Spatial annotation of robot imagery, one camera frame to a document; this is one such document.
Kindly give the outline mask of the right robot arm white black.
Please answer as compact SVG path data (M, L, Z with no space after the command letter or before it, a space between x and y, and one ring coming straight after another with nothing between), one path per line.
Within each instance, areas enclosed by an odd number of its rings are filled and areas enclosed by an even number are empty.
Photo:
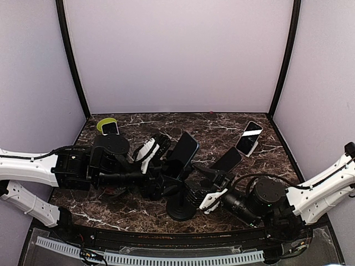
M283 236L294 241L305 226L316 223L346 197L354 195L354 142L328 169L299 185L264 173L249 174L245 192L238 191L233 175L195 165L207 177L207 188L188 189L187 200L205 214L223 206L252 228L260 223L286 224Z

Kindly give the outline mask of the tall black clamp phone stand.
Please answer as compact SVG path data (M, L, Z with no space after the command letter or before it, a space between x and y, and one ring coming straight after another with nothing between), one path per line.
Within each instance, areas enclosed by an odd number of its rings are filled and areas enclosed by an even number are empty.
M177 193L171 196L166 204L166 212L175 221L183 222L192 219L196 214L196 207L187 200L189 190L185 180L193 171L191 166L183 168L177 180Z

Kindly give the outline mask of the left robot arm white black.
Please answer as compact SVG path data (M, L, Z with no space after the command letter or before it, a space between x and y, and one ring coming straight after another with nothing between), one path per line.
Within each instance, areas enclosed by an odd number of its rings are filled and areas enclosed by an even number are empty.
M186 163L169 150L170 139L156 134L127 155L129 141L117 134L99 135L91 146L64 146L47 154L1 150L1 200L42 222L67 242L78 237L72 214L52 205L21 184L41 183L53 188L88 191L91 187L138 186L143 196L159 199L175 190Z

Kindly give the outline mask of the large blue-edged smartphone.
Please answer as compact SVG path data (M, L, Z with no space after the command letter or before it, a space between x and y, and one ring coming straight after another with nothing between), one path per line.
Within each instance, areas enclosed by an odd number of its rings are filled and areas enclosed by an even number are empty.
M188 132L184 132L166 161L177 159L187 165L196 155L199 146L193 136Z

